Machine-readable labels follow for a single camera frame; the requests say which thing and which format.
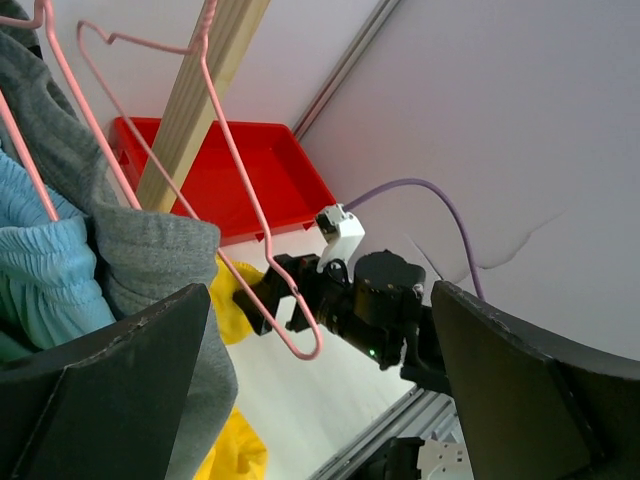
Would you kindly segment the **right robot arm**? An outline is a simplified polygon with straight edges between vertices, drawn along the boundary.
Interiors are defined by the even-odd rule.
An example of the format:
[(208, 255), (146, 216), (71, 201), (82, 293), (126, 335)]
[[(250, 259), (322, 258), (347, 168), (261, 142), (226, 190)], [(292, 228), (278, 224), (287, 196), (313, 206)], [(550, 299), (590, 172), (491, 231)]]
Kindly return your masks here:
[[(249, 291), (233, 298), (257, 334), (270, 317), (312, 343), (294, 303), (290, 275), (327, 340), (325, 357), (309, 370), (277, 375), (268, 395), (293, 416), (278, 437), (259, 426), (275, 450), (271, 479), (469, 479), (469, 454), (449, 394), (424, 269), (389, 251), (370, 253), (353, 266), (342, 259), (282, 254)], [(301, 425), (312, 405), (312, 423)]]

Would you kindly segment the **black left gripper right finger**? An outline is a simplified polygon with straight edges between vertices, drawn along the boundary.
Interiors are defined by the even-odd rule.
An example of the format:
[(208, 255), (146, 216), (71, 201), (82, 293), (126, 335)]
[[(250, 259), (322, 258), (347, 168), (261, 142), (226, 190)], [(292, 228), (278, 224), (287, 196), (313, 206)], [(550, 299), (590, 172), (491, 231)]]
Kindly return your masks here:
[(636, 479), (639, 363), (437, 282), (433, 320), (477, 479)]

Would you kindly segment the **pink wire hanger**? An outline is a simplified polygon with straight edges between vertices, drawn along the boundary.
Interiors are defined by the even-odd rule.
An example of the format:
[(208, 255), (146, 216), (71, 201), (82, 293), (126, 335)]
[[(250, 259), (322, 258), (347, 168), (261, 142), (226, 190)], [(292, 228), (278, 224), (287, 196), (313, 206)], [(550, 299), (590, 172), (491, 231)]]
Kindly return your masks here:
[[(291, 130), (282, 124), (231, 122), (221, 108), (226, 92), (263, 16), (266, 1), (207, 1), (190, 42), (172, 46), (122, 32), (108, 33), (81, 20), (78, 48), (105, 94), (118, 111), (115, 132), (132, 164), (125, 172), (139, 201), (153, 209), (210, 221), (223, 244), (256, 237), (276, 279), (292, 295), (310, 327), (315, 344), (299, 350), (276, 321), (267, 303), (246, 283), (251, 306), (300, 360), (316, 359), (323, 337), (302, 296), (300, 281), (276, 262), (273, 237), (295, 227), (309, 228), (334, 197)], [(85, 34), (105, 44), (127, 42), (153, 51), (179, 55), (182, 63), (161, 119), (130, 117), (91, 58)]]

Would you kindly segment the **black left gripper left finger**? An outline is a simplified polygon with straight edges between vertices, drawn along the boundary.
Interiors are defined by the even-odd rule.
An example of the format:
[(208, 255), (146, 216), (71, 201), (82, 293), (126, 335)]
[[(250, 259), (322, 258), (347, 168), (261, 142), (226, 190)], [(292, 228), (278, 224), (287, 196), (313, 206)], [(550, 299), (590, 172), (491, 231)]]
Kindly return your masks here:
[(4, 479), (162, 479), (210, 307), (191, 284), (1, 368)]

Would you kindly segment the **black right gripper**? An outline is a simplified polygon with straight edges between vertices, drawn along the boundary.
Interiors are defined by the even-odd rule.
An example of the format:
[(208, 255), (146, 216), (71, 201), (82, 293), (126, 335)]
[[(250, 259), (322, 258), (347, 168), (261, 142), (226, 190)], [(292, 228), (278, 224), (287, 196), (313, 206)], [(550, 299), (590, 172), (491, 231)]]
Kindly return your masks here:
[[(274, 257), (293, 278), (316, 323), (372, 359), (380, 369), (398, 365), (406, 325), (422, 307), (424, 268), (389, 250), (361, 257), (352, 272), (342, 260), (331, 260), (321, 267), (319, 259), (315, 254)], [(292, 296), (288, 284), (272, 267), (262, 273), (238, 262), (235, 268), (273, 317), (280, 301)], [(233, 301), (257, 335), (272, 331), (242, 286), (235, 288)], [(285, 328), (294, 333), (310, 328), (298, 303)]]

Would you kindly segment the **yellow shorts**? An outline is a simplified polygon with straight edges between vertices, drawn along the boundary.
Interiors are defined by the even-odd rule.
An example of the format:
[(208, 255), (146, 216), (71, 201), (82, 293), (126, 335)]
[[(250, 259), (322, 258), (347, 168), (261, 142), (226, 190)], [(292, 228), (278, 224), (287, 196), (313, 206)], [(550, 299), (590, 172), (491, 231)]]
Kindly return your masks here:
[[(222, 341), (226, 345), (234, 345), (246, 339), (253, 330), (233, 301), (233, 294), (241, 289), (240, 283), (221, 258), (217, 258), (216, 263), (219, 271), (209, 292), (218, 316)], [(198, 480), (264, 479), (268, 460), (268, 449), (263, 441), (242, 412), (233, 408), (194, 477)]]

